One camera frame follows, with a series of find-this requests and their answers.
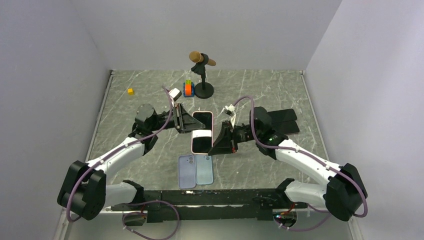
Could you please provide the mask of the light blue phone case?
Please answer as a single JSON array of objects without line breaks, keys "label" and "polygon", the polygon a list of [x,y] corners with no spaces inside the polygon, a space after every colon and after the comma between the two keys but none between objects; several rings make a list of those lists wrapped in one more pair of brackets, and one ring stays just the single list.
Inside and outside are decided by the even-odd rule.
[{"label": "light blue phone case", "polygon": [[214,182],[213,158],[206,154],[195,154],[195,177],[197,185],[210,185]]}]

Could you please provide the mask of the lilac phone case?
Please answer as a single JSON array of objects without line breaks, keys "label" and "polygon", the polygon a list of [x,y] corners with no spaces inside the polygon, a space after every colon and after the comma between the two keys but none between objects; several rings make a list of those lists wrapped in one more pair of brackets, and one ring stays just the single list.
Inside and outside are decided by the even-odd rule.
[{"label": "lilac phone case", "polygon": [[178,157],[178,187],[180,189],[192,189],[196,186],[196,166],[192,154]]}]

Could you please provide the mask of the black phone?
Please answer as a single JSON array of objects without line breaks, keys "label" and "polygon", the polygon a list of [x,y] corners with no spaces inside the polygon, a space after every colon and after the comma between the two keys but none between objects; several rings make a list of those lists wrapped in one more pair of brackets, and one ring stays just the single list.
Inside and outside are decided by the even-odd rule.
[{"label": "black phone", "polygon": [[292,108],[268,111],[267,113],[271,117],[272,124],[296,121],[298,119],[295,110]]},{"label": "black phone", "polygon": [[273,122],[272,128],[276,132],[284,134],[284,135],[293,135],[293,134],[298,134],[300,132],[298,124],[295,120],[284,121],[284,122]]}]

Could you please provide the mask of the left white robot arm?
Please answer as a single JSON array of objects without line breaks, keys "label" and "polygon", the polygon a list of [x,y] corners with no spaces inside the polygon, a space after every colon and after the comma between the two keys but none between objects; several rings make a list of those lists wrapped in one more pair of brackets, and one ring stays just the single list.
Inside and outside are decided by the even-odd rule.
[{"label": "left white robot arm", "polygon": [[180,103],[163,113],[157,113],[151,104],[139,106],[131,132],[122,143],[96,159],[77,160],[69,166],[57,203],[66,209],[70,222],[73,221],[70,213],[89,221],[105,207],[125,204],[131,210],[139,209],[146,200],[143,186],[131,180],[107,185],[107,178],[146,155],[156,144],[161,130],[176,129],[185,134],[205,128]]}]

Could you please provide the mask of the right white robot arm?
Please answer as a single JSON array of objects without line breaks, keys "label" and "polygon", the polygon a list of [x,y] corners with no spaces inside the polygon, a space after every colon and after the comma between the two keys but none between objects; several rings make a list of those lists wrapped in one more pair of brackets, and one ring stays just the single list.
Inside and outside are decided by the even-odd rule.
[{"label": "right white robot arm", "polygon": [[366,216],[368,194],[354,165],[347,163],[341,166],[300,147],[282,131],[282,123],[274,121],[275,114],[270,114],[263,107],[255,107],[249,114],[249,123],[241,125],[235,124],[235,106],[225,106],[223,111],[230,119],[222,122],[209,155],[234,154],[239,143],[255,141],[263,155],[295,167],[316,182],[284,180],[275,195],[280,207],[305,203],[326,208],[331,215],[344,222],[352,217]]}]

